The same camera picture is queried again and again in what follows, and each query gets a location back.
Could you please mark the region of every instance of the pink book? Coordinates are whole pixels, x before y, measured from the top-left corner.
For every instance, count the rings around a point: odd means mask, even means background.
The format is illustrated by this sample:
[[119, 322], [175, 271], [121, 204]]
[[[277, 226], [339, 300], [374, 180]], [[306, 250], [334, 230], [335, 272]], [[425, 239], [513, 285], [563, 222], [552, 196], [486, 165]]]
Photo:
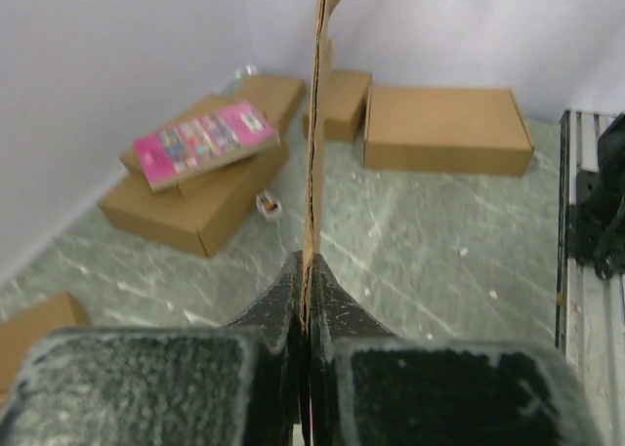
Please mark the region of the pink book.
[[152, 190], [277, 145], [277, 130], [247, 101], [156, 131], [133, 143]]

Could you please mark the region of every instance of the closed cardboard box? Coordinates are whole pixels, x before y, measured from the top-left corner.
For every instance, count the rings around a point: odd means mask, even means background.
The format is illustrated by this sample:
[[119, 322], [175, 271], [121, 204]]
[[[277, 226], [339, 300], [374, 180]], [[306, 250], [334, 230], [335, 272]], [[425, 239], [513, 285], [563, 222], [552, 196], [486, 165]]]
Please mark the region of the closed cardboard box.
[[259, 73], [246, 77], [232, 96], [235, 101], [250, 101], [284, 136], [306, 95], [301, 78]]
[[[217, 109], [228, 106], [229, 104], [232, 104], [232, 100], [229, 100], [228, 98], [209, 95], [208, 97], [205, 97], [202, 100], [198, 101], [189, 109], [181, 112], [174, 119], [164, 124], [160, 129], [172, 127], [180, 124], [181, 122], [188, 121], [189, 119], [194, 119], [199, 116], [211, 114]], [[139, 161], [139, 156], [137, 156], [137, 153], [132, 146], [124, 151], [121, 155], [119, 155], [119, 159], [129, 172], [139, 175], [144, 174], [144, 170], [142, 170], [141, 168], [141, 162]], [[196, 178], [186, 180], [185, 182], [183, 182], [183, 184], [192, 183], [195, 179]]]
[[[327, 90], [325, 139], [353, 142], [358, 133], [371, 87], [371, 73], [354, 70], [332, 70]], [[304, 135], [308, 135], [310, 117], [303, 118]]]
[[521, 176], [533, 150], [511, 90], [371, 88], [366, 168]]
[[[216, 109], [234, 101], [250, 101], [257, 109], [263, 112], [283, 137], [305, 94], [306, 85], [302, 79], [271, 74], [250, 75], [246, 77], [241, 87], [232, 96], [232, 99], [209, 95], [176, 116], [163, 127], [179, 124], [202, 114], [210, 114]], [[128, 148], [119, 158], [128, 172], [135, 175], [144, 175], [139, 157], [135, 153], [134, 148]], [[212, 181], [210, 178], [210, 173], [202, 174], [182, 181], [172, 187], [172, 189], [183, 197], [191, 197], [200, 191], [205, 184]]]
[[198, 256], [224, 247], [288, 159], [286, 142], [206, 174], [191, 197], [176, 190], [153, 193], [141, 175], [128, 175], [100, 202], [116, 228]]
[[82, 304], [61, 292], [0, 324], [0, 398], [5, 395], [30, 348], [48, 333], [63, 327], [87, 326]]

